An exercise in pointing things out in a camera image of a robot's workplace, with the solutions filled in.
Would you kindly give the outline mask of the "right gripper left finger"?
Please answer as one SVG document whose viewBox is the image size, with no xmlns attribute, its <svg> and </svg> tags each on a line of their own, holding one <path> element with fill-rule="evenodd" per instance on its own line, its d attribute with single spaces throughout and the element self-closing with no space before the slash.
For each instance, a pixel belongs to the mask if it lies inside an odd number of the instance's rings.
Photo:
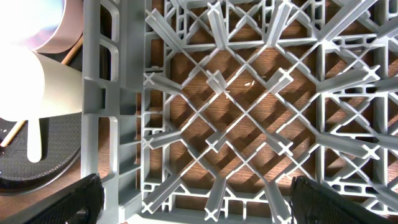
<svg viewBox="0 0 398 224">
<path fill-rule="evenodd" d="M 90 174 L 36 204 L 1 220 L 1 224 L 96 223 L 104 207 L 104 187 Z"/>
</svg>

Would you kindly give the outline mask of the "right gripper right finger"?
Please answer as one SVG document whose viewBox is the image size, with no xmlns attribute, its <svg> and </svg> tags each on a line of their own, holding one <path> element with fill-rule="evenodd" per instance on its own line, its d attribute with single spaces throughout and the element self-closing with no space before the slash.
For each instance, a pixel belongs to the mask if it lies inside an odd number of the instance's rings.
<svg viewBox="0 0 398 224">
<path fill-rule="evenodd" d="M 383 224 L 389 220 L 306 176 L 293 178 L 290 207 L 298 224 Z"/>
</svg>

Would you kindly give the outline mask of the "white plastic fork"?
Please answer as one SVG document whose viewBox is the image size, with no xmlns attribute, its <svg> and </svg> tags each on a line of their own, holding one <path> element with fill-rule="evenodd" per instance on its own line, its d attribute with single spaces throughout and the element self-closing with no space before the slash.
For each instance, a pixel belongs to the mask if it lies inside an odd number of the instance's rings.
<svg viewBox="0 0 398 224">
<path fill-rule="evenodd" d="M 27 158 L 33 163 L 39 162 L 42 158 L 42 140 L 39 119 L 30 119 L 28 122 Z"/>
</svg>

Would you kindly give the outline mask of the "white cup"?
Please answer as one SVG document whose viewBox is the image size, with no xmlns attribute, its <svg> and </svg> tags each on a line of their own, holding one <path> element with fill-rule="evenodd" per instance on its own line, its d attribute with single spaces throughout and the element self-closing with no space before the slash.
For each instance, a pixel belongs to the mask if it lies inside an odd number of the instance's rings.
<svg viewBox="0 0 398 224">
<path fill-rule="evenodd" d="M 81 72 L 21 47 L 1 49 L 1 118 L 30 120 L 80 113 Z"/>
</svg>

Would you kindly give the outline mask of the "white bowl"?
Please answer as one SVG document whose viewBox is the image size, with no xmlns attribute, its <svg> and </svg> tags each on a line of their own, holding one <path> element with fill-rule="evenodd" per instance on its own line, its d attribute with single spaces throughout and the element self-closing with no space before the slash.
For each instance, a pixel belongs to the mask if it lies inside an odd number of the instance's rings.
<svg viewBox="0 0 398 224">
<path fill-rule="evenodd" d="M 83 1 L 61 1 L 60 20 L 34 35 L 33 51 L 58 54 L 72 48 L 83 34 Z"/>
</svg>

